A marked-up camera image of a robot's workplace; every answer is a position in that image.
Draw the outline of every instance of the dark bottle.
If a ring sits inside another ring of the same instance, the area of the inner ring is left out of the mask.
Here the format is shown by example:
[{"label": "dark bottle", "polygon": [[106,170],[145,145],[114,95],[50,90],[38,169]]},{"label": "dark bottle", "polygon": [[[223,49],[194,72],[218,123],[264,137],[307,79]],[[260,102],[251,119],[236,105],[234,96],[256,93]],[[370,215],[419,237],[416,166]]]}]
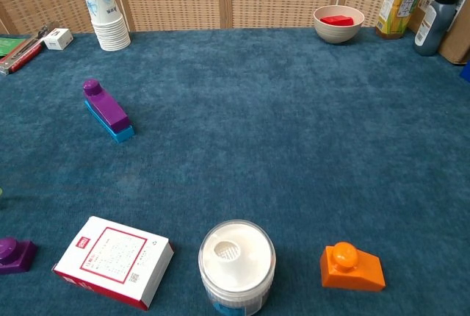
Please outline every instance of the dark bottle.
[{"label": "dark bottle", "polygon": [[414,48],[420,55],[430,57],[437,52],[454,19],[457,2],[458,0],[434,0],[427,7],[414,38]]}]

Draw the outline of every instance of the white cardboard box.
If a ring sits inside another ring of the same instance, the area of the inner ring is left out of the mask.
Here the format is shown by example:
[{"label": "white cardboard box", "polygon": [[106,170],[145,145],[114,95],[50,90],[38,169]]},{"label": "white cardboard box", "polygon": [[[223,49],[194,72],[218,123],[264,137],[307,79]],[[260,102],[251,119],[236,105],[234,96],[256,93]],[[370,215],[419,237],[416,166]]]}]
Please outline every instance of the white cardboard box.
[{"label": "white cardboard box", "polygon": [[172,256],[166,237],[90,217],[52,270],[70,283],[148,310]]},{"label": "white cardboard box", "polygon": [[71,31],[68,28],[56,28],[44,37],[47,49],[64,50],[73,40]]}]

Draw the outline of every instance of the green book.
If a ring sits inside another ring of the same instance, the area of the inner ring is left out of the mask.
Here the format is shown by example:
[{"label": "green book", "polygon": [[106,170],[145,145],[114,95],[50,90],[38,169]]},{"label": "green book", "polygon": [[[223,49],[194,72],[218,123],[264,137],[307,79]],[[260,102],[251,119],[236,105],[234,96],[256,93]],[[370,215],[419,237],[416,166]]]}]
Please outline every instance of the green book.
[{"label": "green book", "polygon": [[0,57],[10,53],[14,48],[24,42],[26,39],[20,38],[0,38]]}]

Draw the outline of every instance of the stack of paper cups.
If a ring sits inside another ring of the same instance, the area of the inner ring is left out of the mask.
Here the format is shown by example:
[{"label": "stack of paper cups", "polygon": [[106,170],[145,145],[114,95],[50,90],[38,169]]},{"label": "stack of paper cups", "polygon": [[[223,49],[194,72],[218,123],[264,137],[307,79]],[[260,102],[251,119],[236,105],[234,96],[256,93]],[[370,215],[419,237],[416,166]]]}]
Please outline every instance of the stack of paper cups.
[{"label": "stack of paper cups", "polygon": [[131,43],[123,14],[115,0],[85,0],[91,24],[103,50],[115,51]]}]

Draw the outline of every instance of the orange block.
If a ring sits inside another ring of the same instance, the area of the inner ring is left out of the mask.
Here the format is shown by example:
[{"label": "orange block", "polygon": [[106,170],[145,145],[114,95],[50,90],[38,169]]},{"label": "orange block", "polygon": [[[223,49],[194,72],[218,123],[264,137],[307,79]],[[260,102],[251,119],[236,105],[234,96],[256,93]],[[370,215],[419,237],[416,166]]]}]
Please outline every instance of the orange block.
[{"label": "orange block", "polygon": [[385,288],[378,257],[345,242],[327,246],[320,257],[322,286],[380,292]]}]

